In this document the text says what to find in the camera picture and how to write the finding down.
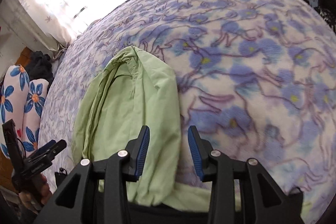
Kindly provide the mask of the person's left hand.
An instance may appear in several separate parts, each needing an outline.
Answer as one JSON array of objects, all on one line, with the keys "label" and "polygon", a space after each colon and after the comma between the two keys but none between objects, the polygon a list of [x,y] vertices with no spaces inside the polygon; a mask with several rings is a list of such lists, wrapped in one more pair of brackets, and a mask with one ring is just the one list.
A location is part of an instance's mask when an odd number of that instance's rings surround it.
[{"label": "person's left hand", "polygon": [[38,214],[43,205],[45,205],[52,197],[52,192],[48,184],[46,176],[39,175],[38,185],[32,188],[33,192],[26,190],[19,193],[19,198],[23,206],[30,211]]}]

